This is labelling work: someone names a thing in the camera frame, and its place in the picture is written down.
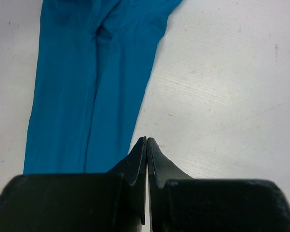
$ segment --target wrinkled cloth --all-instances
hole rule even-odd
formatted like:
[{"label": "wrinkled cloth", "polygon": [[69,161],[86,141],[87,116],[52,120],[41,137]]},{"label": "wrinkled cloth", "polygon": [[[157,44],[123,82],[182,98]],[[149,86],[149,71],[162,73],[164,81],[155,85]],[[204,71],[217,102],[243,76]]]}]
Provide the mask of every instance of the wrinkled cloth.
[{"label": "wrinkled cloth", "polygon": [[181,0],[44,0],[24,174],[123,159],[167,19]]}]

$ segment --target scratched white surface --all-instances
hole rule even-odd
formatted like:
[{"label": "scratched white surface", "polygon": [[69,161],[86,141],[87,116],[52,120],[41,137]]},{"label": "scratched white surface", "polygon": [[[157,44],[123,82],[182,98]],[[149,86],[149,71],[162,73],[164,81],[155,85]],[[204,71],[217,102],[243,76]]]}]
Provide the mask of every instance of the scratched white surface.
[{"label": "scratched white surface", "polygon": [[[0,0],[0,191],[21,174],[41,0]],[[133,143],[197,178],[275,181],[290,202],[290,0],[184,0],[158,47]]]}]

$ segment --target blue cloth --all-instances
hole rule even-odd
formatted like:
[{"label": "blue cloth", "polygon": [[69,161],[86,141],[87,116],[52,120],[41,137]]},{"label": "blue cloth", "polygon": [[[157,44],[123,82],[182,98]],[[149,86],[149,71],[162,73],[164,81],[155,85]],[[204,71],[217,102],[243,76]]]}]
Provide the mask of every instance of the blue cloth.
[{"label": "blue cloth", "polygon": [[44,0],[25,174],[106,172],[128,152],[181,0]]}]

